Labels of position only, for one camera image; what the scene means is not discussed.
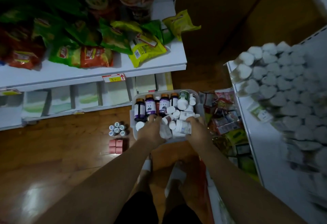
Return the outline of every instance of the hand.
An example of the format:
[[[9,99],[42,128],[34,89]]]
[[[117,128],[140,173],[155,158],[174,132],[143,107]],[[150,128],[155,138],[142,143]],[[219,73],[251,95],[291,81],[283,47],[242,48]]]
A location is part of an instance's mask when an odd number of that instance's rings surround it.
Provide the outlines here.
[[[196,152],[199,153],[200,150],[213,144],[211,134],[202,117],[189,117],[186,119],[186,122],[189,122],[192,126],[192,134],[186,135],[186,139]]]
[[[152,149],[156,149],[159,145],[163,144],[166,140],[162,139],[160,132],[161,117],[150,115],[143,128],[137,132],[137,140],[144,141],[152,145]]]

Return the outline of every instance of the stack of red boxes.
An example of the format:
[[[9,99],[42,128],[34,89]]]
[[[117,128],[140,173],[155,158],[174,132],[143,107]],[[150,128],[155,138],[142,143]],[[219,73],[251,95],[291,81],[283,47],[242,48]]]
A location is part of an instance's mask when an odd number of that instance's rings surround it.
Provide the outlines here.
[[[122,154],[123,153],[123,140],[110,140],[109,141],[109,153],[110,154]]]

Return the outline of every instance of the yellow chip bag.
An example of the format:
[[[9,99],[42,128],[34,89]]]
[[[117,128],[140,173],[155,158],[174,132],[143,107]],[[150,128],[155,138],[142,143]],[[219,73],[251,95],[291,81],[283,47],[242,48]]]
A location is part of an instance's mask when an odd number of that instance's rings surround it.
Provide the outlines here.
[[[149,34],[143,35],[139,33],[129,44],[133,54],[128,55],[128,57],[134,67],[139,67],[141,62],[167,52],[158,38]]]
[[[140,25],[135,21],[113,21],[110,23],[110,25],[124,31],[134,31],[136,33],[143,34],[143,30],[140,28]]]
[[[162,20],[174,36],[181,41],[182,32],[201,29],[200,26],[194,26],[187,10],[179,12],[176,16],[168,17]]]

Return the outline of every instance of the white shelf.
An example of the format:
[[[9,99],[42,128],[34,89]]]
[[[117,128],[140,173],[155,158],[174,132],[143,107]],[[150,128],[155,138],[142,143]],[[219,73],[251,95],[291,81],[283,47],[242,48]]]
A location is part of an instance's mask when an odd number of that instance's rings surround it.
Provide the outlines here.
[[[160,2],[153,5],[152,19],[164,19],[176,14],[174,3]],[[40,71],[0,67],[0,89],[33,91],[57,86],[75,85],[102,80],[102,75],[125,73],[126,77],[156,74],[186,69],[186,56],[183,43],[176,39],[167,45],[168,52],[162,56],[144,62],[134,68],[128,55],[116,54],[114,66],[105,68],[79,69],[45,59]]]
[[[233,61],[229,61],[227,66],[229,72],[236,68]],[[233,85],[235,93],[239,86],[240,84]],[[300,187],[296,171],[292,170],[281,157],[281,134],[271,124],[258,122],[247,111],[248,106],[253,102],[251,97],[236,97],[236,99],[264,187],[306,222],[319,223],[320,221],[323,223],[325,220],[322,214],[308,201],[304,189]]]

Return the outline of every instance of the supplement bottle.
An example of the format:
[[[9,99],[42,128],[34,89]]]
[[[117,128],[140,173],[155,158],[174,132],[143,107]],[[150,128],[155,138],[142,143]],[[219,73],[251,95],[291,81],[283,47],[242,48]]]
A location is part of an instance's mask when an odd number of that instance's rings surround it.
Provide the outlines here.
[[[145,122],[145,102],[143,98],[137,98],[134,105],[135,122]]]
[[[148,117],[149,115],[156,114],[156,104],[153,99],[152,94],[148,94],[145,96],[145,115]]]
[[[159,115],[160,97],[155,97],[154,102],[156,103],[156,112],[157,112],[157,115]]]
[[[188,100],[189,100],[190,94],[187,91],[181,91],[180,97],[177,101],[177,108],[179,110],[186,110],[188,106]]]
[[[169,107],[169,94],[161,94],[159,103],[159,115],[165,117],[165,109]]]
[[[170,95],[170,106],[177,108],[178,93],[174,92]]]

